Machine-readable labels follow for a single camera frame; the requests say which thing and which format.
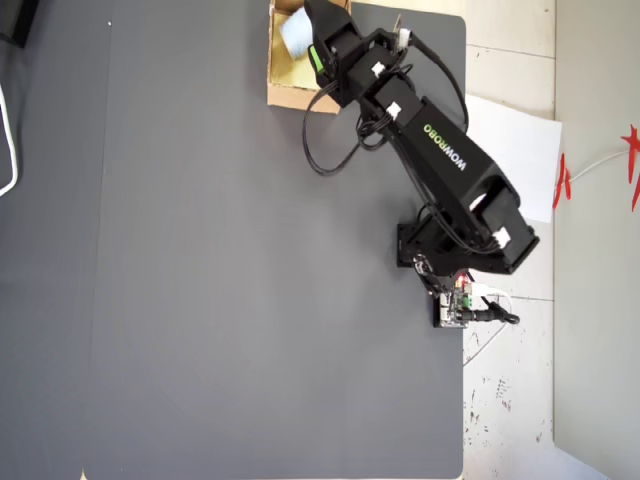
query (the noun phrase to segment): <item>black object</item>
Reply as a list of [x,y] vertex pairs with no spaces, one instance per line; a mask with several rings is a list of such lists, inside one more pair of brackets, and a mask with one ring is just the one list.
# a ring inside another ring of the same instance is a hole
[[[313,26],[309,56],[323,87],[312,104],[325,94],[341,107],[357,101],[362,121],[380,127],[429,212],[398,225],[398,266],[414,268],[434,295],[447,294],[469,268],[515,272],[539,242],[518,211],[518,193],[480,147],[428,98],[416,96],[400,67],[406,53],[397,48],[397,34],[377,29],[363,37],[348,12],[328,0],[305,0],[305,10]],[[468,126],[464,96],[446,65],[415,34],[409,45],[447,75]],[[304,127],[306,122],[306,140]]]
[[507,312],[499,303],[491,302],[488,306],[487,310],[460,310],[457,312],[457,320],[459,322],[492,322],[500,320],[512,325],[520,323],[520,317]]
[[0,0],[0,38],[24,47],[38,0]]

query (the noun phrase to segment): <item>white floor tile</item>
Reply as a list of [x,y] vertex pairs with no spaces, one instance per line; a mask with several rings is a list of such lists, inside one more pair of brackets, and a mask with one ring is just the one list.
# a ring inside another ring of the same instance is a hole
[[555,0],[469,0],[467,43],[555,58]]
[[555,60],[467,46],[467,93],[553,119]]
[[513,275],[471,273],[476,281],[504,290],[512,297],[553,300],[553,227],[550,223],[527,221],[540,243]]
[[355,0],[382,7],[404,8],[421,12],[443,13],[465,18],[466,0]]
[[[521,323],[464,371],[462,478],[603,480],[553,444],[553,302],[515,300],[514,310]],[[494,323],[465,331],[465,360],[500,328]]]

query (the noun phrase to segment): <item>white cable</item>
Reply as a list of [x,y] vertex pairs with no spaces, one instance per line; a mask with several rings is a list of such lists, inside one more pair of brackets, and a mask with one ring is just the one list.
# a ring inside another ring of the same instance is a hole
[[573,175],[570,179],[569,179],[569,183],[571,185],[573,185],[575,183],[576,180],[578,180],[581,176],[583,176],[585,173],[590,172],[591,170],[593,170],[594,168],[596,168],[599,165],[602,165],[605,162],[608,162],[609,160],[613,160],[614,158],[617,158],[621,155],[626,155],[629,153],[629,150],[623,150],[621,152],[616,152],[616,153],[612,153],[611,155],[609,155],[608,157],[603,158],[602,160],[598,160],[595,163],[592,163],[591,165],[589,165],[587,168],[585,168],[584,170],[582,170],[580,173],[578,173],[577,175]]
[[[504,290],[500,290],[498,288],[490,287],[489,285],[485,285],[482,283],[475,283],[475,282],[471,283],[471,289],[472,289],[471,295],[473,296],[485,297],[487,295],[497,295],[499,297],[506,298],[507,302],[509,302],[509,313],[513,312],[513,300],[511,299],[511,295],[509,295]],[[473,356],[471,356],[466,362],[462,364],[462,368],[469,365],[473,360],[475,360],[478,357],[478,355],[480,355],[489,345],[491,345],[491,343],[496,338],[498,338],[498,336],[504,331],[504,329],[507,328],[507,325],[508,323],[503,324],[498,329],[498,331],[494,333],[493,336],[487,341],[487,343],[485,343],[482,347],[480,347],[480,350],[478,350],[475,354],[473,354]]]
[[7,143],[9,144],[9,155],[11,156],[11,181],[0,189],[0,197],[11,190],[18,183],[18,159],[16,157],[16,146],[13,143],[13,136],[11,135],[11,127],[9,126],[9,115],[7,114],[7,102],[4,99],[4,92],[2,91],[2,85],[0,85],[0,108],[2,108],[2,122],[4,123],[4,134],[7,137]]

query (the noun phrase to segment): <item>white plastic clip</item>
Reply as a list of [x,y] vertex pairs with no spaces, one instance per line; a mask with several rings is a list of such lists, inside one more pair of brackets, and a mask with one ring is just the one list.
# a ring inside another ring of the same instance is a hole
[[500,245],[500,248],[502,249],[504,249],[504,247],[506,247],[507,244],[511,241],[511,235],[509,235],[509,232],[507,232],[507,229],[504,227],[494,233],[493,238],[496,239],[498,245]]
[[398,105],[396,102],[393,102],[391,105],[389,105],[387,107],[387,113],[389,115],[391,115],[391,117],[396,120],[398,118],[398,114],[402,111],[402,108],[400,108],[400,105]]
[[371,67],[371,71],[376,76],[376,78],[380,78],[380,74],[385,71],[385,66],[378,62],[373,67]]
[[409,48],[409,39],[411,38],[411,30],[401,28],[398,31],[398,50],[406,50]]

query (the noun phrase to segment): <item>circuit board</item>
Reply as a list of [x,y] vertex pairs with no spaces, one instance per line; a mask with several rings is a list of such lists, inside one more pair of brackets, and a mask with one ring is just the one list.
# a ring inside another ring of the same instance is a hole
[[435,326],[441,328],[466,328],[468,322],[456,319],[456,312],[470,310],[473,300],[468,292],[469,279],[460,275],[449,293],[440,294],[435,305]]

